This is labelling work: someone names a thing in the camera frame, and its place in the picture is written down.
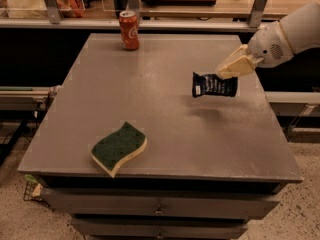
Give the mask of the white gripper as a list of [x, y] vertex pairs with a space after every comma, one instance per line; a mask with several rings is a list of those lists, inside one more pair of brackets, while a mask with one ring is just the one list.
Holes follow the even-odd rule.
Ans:
[[247, 45], [241, 45], [216, 69], [217, 76], [231, 79], [251, 74], [256, 67], [274, 68], [289, 60], [294, 53], [279, 21], [258, 30]]

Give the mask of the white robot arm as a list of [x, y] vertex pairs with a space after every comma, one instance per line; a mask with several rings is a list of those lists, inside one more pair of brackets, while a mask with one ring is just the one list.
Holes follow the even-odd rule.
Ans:
[[216, 68], [220, 79], [251, 74], [257, 67], [274, 68], [296, 54], [320, 47], [320, 5], [309, 3], [261, 27]]

